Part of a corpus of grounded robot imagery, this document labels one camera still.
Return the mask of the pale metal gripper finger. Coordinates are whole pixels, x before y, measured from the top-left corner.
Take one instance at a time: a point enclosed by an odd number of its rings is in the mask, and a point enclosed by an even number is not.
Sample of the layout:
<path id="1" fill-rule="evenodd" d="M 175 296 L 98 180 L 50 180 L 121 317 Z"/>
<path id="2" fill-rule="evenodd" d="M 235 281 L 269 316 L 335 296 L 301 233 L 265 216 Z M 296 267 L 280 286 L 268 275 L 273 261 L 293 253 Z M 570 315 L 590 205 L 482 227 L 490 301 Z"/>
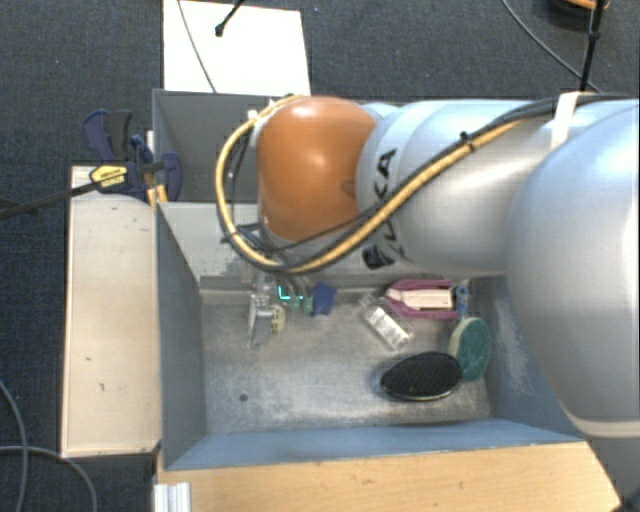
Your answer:
<path id="1" fill-rule="evenodd" d="M 251 348 L 256 349 L 268 343 L 273 317 L 270 297 L 264 294 L 252 294 L 248 319 L 248 339 Z"/>

